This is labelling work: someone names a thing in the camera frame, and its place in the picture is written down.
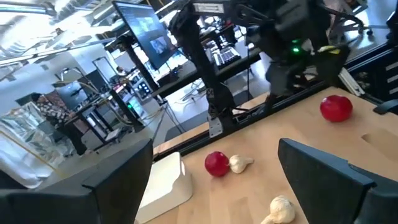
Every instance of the white plastic holder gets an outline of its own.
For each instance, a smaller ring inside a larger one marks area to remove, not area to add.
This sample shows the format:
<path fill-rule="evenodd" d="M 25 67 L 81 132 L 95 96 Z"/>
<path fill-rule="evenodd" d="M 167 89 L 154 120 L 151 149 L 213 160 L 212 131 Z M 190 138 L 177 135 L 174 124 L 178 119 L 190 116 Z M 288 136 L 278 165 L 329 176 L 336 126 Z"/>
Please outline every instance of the white plastic holder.
<path fill-rule="evenodd" d="M 144 224 L 186 202 L 192 193 L 191 173 L 175 152 L 152 165 L 136 220 Z"/>

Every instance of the floor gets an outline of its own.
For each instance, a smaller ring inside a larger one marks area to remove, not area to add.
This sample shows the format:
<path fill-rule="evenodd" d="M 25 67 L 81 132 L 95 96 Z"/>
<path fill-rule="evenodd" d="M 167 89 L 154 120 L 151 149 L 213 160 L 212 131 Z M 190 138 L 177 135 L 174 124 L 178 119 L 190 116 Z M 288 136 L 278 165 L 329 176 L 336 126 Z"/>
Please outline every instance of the floor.
<path fill-rule="evenodd" d="M 396 0 L 368 0 L 369 9 L 358 15 L 365 24 L 372 25 L 384 25 L 386 19 L 390 16 L 391 12 L 396 8 Z M 350 58 L 355 57 L 377 45 L 383 44 L 386 41 L 386 34 L 388 30 L 378 29 L 374 30 L 374 37 L 364 36 L 360 41 L 354 43 L 355 51 L 350 55 Z M 349 38 L 355 38 L 357 32 L 347 33 Z M 264 78 L 264 74 L 267 70 L 267 63 L 257 62 L 251 66 L 253 75 L 249 76 L 249 91 L 253 97 L 260 95 L 268 91 L 269 85 L 267 80 Z M 232 93 L 239 93 L 240 91 L 247 90 L 247 73 L 242 72 L 239 75 L 231 78 L 227 81 L 227 85 Z M 196 82 L 196 85 L 201 86 L 202 83 Z M 207 110 L 207 101 L 205 97 L 201 95 L 194 95 L 194 99 L 183 101 L 182 98 L 192 91 L 192 86 L 188 85 L 185 88 L 175 92 L 173 95 L 167 97 L 169 105 L 175 114 L 176 118 L 172 118 L 163 111 L 159 111 L 159 105 L 154 101 L 150 101 L 143 105 L 145 110 L 144 117 L 151 118 L 145 119 L 144 123 L 146 128 L 139 133 L 128 134 L 122 139 L 119 144 L 108 145 L 99 150 L 99 154 L 91 153 L 84 155 L 83 157 L 73 156 L 66 160 L 60 167 L 60 174 L 51 175 L 41 187 L 45 187 L 51 183 L 54 183 L 60 179 L 64 179 L 70 175 L 73 175 L 82 169 L 90 167 L 105 157 L 108 157 L 126 147 L 133 145 L 140 139 L 152 138 L 154 140 L 154 146 L 158 146 L 165 141 L 165 135 L 167 131 L 175 126 L 175 123 L 181 123 L 188 120 L 189 118 Z M 96 138 L 87 135 L 85 139 L 92 145 L 96 145 Z"/>

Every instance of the monitor screen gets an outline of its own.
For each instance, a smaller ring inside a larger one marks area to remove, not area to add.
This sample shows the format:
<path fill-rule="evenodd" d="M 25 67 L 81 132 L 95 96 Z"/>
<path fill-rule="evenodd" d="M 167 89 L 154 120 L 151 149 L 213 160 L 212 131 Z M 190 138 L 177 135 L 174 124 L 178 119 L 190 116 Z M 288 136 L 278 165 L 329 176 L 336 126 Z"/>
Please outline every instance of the monitor screen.
<path fill-rule="evenodd" d="M 124 23 L 130 28 L 155 69 L 159 69 L 176 51 L 167 29 L 152 7 L 125 2 L 113 2 Z"/>

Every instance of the metal pole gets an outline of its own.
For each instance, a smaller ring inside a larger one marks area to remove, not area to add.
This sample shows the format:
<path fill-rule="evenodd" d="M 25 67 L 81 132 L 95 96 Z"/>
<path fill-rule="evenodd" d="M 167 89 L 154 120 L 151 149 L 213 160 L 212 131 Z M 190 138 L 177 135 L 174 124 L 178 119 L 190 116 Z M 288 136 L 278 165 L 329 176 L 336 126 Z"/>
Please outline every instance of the metal pole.
<path fill-rule="evenodd" d="M 141 62 L 137 54 L 135 53 L 134 49 L 132 48 L 132 37 L 127 37 L 127 36 L 122 36 L 120 37 L 120 41 L 122 43 L 122 46 L 126 50 L 126 52 L 129 54 L 131 60 L 136 64 L 136 67 L 139 69 L 141 72 L 142 77 L 145 79 L 145 81 L 148 83 L 149 87 L 151 88 L 152 91 L 156 91 L 159 89 L 159 86 L 156 84 L 154 79 L 152 78 L 152 75 L 148 72 L 144 64 Z"/>

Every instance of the computer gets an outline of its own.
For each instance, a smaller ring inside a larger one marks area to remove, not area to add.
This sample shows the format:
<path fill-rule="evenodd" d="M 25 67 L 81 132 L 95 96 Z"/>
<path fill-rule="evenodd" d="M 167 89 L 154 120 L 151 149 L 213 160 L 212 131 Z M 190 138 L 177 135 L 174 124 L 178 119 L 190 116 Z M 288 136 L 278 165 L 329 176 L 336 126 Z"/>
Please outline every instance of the computer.
<path fill-rule="evenodd" d="M 1 223 L 134 223 L 152 158 L 152 141 L 142 140 L 42 190 L 0 190 Z"/>
<path fill-rule="evenodd" d="M 148 56 L 150 64 L 158 70 L 177 49 L 153 8 L 119 1 L 113 1 L 113 5 Z"/>

